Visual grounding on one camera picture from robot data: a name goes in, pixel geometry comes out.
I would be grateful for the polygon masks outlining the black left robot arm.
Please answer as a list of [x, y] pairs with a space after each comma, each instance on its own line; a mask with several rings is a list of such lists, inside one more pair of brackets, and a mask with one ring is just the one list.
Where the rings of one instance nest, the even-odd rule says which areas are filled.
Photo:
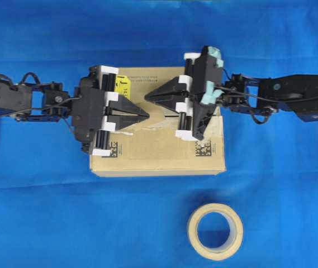
[[110, 133], [149, 119], [149, 114], [115, 91], [118, 69], [96, 65], [82, 78], [74, 96], [62, 83], [41, 83], [33, 72], [14, 83], [0, 74], [0, 118], [17, 122], [58, 122], [70, 117], [70, 129], [89, 155], [108, 157]]

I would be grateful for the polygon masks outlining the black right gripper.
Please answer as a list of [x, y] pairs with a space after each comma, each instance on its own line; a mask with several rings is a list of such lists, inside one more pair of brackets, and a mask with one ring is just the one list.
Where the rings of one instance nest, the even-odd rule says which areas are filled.
[[224, 61], [213, 46], [204, 46], [200, 53], [186, 53], [185, 74], [177, 76], [144, 96], [148, 102], [179, 114], [175, 136], [183, 141], [202, 141], [216, 109], [216, 100], [223, 91]]

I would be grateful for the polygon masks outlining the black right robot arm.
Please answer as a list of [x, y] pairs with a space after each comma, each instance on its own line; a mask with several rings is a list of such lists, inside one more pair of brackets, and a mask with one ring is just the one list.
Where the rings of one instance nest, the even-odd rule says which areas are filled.
[[145, 100], [179, 115], [176, 136], [202, 141], [217, 107], [251, 116], [262, 125], [279, 111], [293, 112], [304, 122], [318, 121], [318, 75], [250, 78], [225, 74], [221, 52], [204, 46], [184, 55], [184, 74], [145, 95]]

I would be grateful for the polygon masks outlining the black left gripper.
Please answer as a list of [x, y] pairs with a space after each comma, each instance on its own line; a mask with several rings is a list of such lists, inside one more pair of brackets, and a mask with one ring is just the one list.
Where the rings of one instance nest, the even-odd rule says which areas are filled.
[[[89, 74], [83, 77], [75, 88], [75, 100], [72, 103], [72, 126], [74, 137], [82, 143], [82, 150], [90, 155], [109, 156], [110, 132], [140, 123], [149, 114], [133, 104], [123, 95], [114, 92], [118, 68], [96, 65], [89, 68]], [[105, 116], [106, 107], [137, 116]]]

